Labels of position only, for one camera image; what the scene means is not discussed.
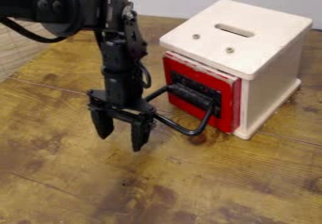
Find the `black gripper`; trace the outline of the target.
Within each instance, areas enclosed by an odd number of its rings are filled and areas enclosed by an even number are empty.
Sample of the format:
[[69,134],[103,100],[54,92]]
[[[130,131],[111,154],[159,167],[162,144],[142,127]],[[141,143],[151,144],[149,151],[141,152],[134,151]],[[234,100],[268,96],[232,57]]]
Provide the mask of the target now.
[[87,93],[97,133],[106,139],[115,130],[114,119],[131,121],[133,150],[139,152],[155,124],[155,107],[142,97],[143,90],[151,85],[150,73],[135,64],[123,70],[103,66],[102,74],[105,89],[91,89]]

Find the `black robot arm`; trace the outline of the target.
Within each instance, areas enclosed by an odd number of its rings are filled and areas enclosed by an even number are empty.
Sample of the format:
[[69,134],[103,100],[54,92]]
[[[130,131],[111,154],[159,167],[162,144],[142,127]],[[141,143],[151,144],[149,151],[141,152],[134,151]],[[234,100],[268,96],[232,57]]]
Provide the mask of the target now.
[[115,120],[131,124],[133,150],[147,143],[155,107],[142,98],[151,75],[142,64],[147,42],[129,0],[0,0],[0,24],[31,40],[54,43],[82,30],[95,32],[105,88],[89,91],[93,122],[101,137]]

